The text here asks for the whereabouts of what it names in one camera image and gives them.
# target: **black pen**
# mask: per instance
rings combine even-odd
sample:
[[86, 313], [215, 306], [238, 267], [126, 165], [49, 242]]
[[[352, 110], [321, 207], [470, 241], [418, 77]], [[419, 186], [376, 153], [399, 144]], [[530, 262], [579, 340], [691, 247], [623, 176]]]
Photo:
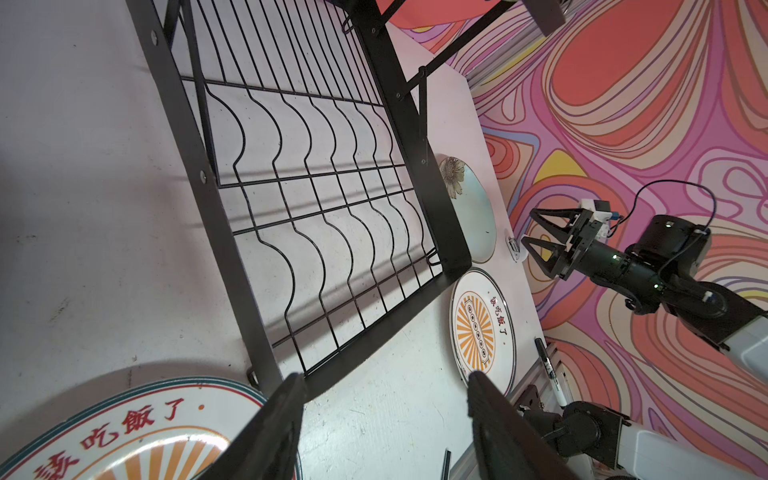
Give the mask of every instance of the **black pen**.
[[547, 371], [549, 382], [552, 384], [554, 397], [558, 400], [558, 405], [564, 409], [568, 405], [568, 401], [565, 399], [563, 389], [560, 388], [560, 382], [558, 382], [557, 374], [554, 373], [552, 362], [549, 361], [549, 356], [547, 355], [547, 347], [544, 345], [544, 340], [536, 337], [534, 339], [534, 343], [536, 344], [536, 350], [538, 350], [538, 356], [541, 358], [541, 363], [544, 363], [544, 369]]

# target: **white plate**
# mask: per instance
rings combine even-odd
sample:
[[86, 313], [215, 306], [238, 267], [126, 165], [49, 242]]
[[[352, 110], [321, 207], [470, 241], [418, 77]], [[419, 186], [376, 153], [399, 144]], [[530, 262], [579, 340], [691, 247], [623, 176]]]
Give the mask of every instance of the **white plate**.
[[440, 174], [462, 226], [472, 261], [487, 262], [496, 249], [496, 220], [485, 189], [475, 172], [456, 157], [442, 161]]
[[451, 297], [451, 342], [458, 369], [486, 374], [505, 395], [515, 383], [517, 349], [509, 308], [496, 282], [479, 268], [458, 279]]
[[[248, 386], [215, 377], [151, 383], [55, 426], [0, 465], [0, 480], [188, 480], [265, 401]], [[293, 477], [301, 479], [298, 457]]]

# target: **psychedelic patterned backdrop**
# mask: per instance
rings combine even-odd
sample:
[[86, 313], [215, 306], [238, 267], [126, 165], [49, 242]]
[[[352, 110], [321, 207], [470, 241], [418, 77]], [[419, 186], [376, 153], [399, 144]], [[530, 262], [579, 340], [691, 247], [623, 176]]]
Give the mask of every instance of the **psychedelic patterned backdrop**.
[[[466, 74], [529, 21], [513, 8], [451, 65]], [[409, 34], [437, 51], [470, 22]], [[503, 70], [473, 96], [517, 236], [546, 238], [528, 219], [533, 207], [601, 198], [625, 214], [649, 181], [699, 182], [718, 208], [697, 278], [768, 308], [765, 0], [587, 0]], [[704, 223], [711, 207], [695, 187], [654, 185], [609, 244], [623, 250], [654, 214]], [[635, 316], [581, 274], [551, 281], [530, 260], [526, 270], [581, 398], [768, 478], [764, 384], [663, 309]]]

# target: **dish rack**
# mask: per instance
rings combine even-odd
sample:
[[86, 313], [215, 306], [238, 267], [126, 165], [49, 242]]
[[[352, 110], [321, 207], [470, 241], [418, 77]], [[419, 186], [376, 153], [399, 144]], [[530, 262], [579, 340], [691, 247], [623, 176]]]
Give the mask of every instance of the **dish rack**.
[[249, 379], [317, 397], [472, 265], [376, 1], [127, 5]]

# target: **brown flower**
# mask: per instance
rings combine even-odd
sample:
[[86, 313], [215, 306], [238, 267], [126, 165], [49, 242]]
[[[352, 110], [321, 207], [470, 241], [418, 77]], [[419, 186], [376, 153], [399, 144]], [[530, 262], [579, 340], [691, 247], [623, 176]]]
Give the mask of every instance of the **brown flower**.
[[456, 195], [462, 194], [465, 165], [464, 162], [456, 157], [447, 157], [440, 164], [442, 181], [445, 182], [445, 188], [448, 189], [448, 195], [450, 195], [451, 198], [456, 198]]

